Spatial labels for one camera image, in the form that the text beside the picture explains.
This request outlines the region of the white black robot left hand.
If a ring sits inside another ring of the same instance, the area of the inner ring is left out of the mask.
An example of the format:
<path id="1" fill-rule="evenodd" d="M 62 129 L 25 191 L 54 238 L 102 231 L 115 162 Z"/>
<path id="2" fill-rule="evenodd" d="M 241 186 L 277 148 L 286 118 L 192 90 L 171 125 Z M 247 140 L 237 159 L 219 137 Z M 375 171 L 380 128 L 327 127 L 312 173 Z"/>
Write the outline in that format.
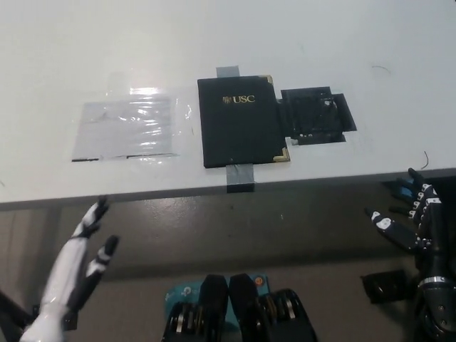
<path id="1" fill-rule="evenodd" d="M 103 277 L 118 247 L 120 237 L 108 237 L 90 262 L 86 261 L 89 239 L 100 229 L 108 200 L 99 197 L 60 250 L 40 303 L 41 314 L 66 315 L 80 311 Z"/>

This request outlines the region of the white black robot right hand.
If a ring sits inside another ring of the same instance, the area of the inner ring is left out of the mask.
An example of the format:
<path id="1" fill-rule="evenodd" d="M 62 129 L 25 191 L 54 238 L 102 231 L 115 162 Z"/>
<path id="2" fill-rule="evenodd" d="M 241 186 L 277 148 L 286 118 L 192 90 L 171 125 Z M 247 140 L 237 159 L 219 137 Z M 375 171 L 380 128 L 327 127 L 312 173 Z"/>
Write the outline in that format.
<path id="1" fill-rule="evenodd" d="M 420 285 L 451 282 L 450 242 L 443 204 L 432 184 L 413 168 L 409 179 L 397 179 L 392 196 L 406 207 L 391 207 L 390 212 L 406 216 L 417 227 L 404 224 L 374 209 L 365 209 L 373 226 L 389 242 L 415 257 Z"/>

